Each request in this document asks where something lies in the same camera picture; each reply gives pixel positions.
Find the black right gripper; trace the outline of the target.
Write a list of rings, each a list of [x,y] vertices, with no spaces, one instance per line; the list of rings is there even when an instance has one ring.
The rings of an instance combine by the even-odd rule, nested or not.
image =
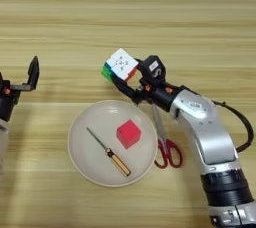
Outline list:
[[[140,69],[143,61],[140,59],[135,60],[138,63],[137,68]],[[114,77],[113,83],[121,93],[129,97],[134,103],[139,104],[142,101],[146,101],[166,112],[170,111],[174,99],[181,91],[180,87],[171,85],[165,81],[152,84],[145,79],[141,79],[140,87],[136,91],[119,77]]]

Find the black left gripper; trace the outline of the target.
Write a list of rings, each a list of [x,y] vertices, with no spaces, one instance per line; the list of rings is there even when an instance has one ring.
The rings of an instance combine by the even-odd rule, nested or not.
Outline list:
[[[23,91],[32,91],[37,87],[40,67],[38,57],[35,56],[28,69],[27,84],[11,85],[9,80],[4,80],[0,72],[0,119],[8,122],[14,106],[18,103]]]

